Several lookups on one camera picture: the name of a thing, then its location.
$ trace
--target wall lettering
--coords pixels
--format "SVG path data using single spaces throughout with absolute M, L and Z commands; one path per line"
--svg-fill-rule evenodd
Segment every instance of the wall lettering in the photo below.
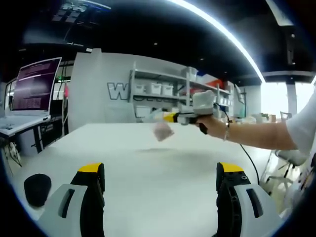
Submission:
M 128 100 L 128 90 L 129 84 L 128 83 L 121 83 L 121 82 L 108 82 L 108 92 L 110 100 Z M 161 99 L 161 98 L 134 98 L 135 101 L 151 101 L 151 102 L 166 102 L 171 103 L 174 102 L 173 100 L 169 99 Z

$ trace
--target white storage box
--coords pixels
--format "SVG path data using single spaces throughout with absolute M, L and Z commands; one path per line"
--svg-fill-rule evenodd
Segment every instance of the white storage box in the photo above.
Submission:
M 190 81 L 196 81 L 197 80 L 197 69 L 192 67 L 186 67 L 181 70 L 181 76 L 189 79 Z
M 145 85 L 136 84 L 134 92 L 135 94 L 143 94 L 145 92 Z
M 173 86 L 172 85 L 162 85 L 162 95 L 173 96 Z
M 161 84 L 149 83 L 146 87 L 147 94 L 161 94 Z

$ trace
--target desk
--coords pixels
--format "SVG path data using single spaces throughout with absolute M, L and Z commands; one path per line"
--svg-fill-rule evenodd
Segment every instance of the desk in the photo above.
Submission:
M 154 124 L 88 124 L 50 145 L 13 177 L 13 186 L 32 218 L 23 182 L 36 173 L 52 181 L 49 196 L 70 183 L 90 162 L 105 168 L 103 226 L 107 237 L 210 237 L 217 230 L 216 164 L 240 165 L 251 182 L 254 168 L 239 144 L 206 136 L 193 125 L 171 124 L 163 142 Z M 245 147 L 264 171 L 269 150 Z

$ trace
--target black ceiling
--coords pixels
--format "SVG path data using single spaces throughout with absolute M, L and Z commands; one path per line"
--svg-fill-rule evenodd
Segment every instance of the black ceiling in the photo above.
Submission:
M 4 80 L 18 68 L 50 56 L 74 59 L 77 51 L 100 47 L 103 52 L 159 58 L 240 85 L 259 84 L 246 58 L 221 32 L 196 14 L 167 0 L 94 0 L 108 10 L 83 3 L 80 14 L 61 10 L 66 1 L 41 2 L 24 22 L 23 46 L 12 51 Z M 312 50 L 304 32 L 280 27 L 265 0 L 190 0 L 223 24 L 245 47 L 260 71 L 313 71 Z M 293 63 L 288 63 L 288 42 Z M 266 77 L 266 81 L 310 81 L 311 77 Z

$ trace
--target cable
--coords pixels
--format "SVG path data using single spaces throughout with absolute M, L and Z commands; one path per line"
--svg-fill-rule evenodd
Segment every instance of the cable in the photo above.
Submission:
M 225 110 L 222 110 L 222 109 L 221 109 L 221 111 L 223 111 L 223 112 L 225 113 L 226 118 L 227 118 L 227 121 L 228 121 L 228 122 L 232 122 L 232 121 L 229 119 L 228 114 L 226 113 L 226 111 L 225 111 Z M 243 147 L 243 145 L 242 145 L 242 144 L 239 144 L 239 145 L 241 146 L 241 148 L 243 149 L 243 151 L 246 153 L 246 155 L 248 156 L 249 160 L 251 161 L 253 167 L 255 168 L 256 175 L 257 175 L 257 182 L 258 182 L 258 185 L 259 185 L 259 184 L 260 184 L 260 179 L 259 179 L 259 174 L 258 174 L 258 171 L 257 171 L 257 167 L 256 167 L 255 163 L 253 162 L 252 158 L 250 157 L 250 155 L 248 154 L 248 152 L 247 152 L 247 151 L 245 150 L 245 148 Z

